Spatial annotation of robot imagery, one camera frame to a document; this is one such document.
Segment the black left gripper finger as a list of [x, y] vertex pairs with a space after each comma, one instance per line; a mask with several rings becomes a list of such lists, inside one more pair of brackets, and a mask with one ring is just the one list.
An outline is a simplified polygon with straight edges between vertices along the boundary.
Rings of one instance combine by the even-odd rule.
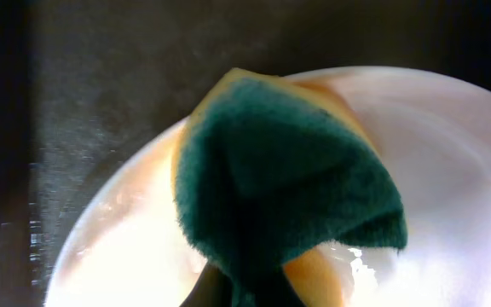
[[217, 266], [207, 263], [180, 307], [231, 307], [232, 291], [232, 281]]

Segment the brown serving tray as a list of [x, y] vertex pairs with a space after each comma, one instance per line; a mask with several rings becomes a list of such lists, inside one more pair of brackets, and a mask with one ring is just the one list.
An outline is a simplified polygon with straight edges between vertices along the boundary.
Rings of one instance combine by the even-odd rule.
[[491, 90], [491, 1], [0, 1], [0, 306], [39, 306], [95, 191], [227, 70], [438, 72]]

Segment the green and yellow sponge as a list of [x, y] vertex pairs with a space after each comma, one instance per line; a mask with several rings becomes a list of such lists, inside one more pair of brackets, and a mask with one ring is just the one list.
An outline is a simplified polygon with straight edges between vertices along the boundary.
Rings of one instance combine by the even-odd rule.
[[184, 126], [172, 193], [187, 242], [228, 278], [233, 306], [338, 306], [320, 244], [407, 244], [378, 150], [316, 82], [227, 72]]

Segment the pink plate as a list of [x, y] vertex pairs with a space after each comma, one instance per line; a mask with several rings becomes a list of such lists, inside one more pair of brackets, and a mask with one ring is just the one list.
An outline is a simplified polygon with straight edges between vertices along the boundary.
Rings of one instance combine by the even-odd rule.
[[[347, 306], [491, 306], [491, 92], [433, 72], [302, 72], [354, 109], [405, 206], [402, 252], [321, 246]], [[48, 306], [178, 306], [204, 259], [170, 194], [176, 123], [95, 190], [57, 258]]]

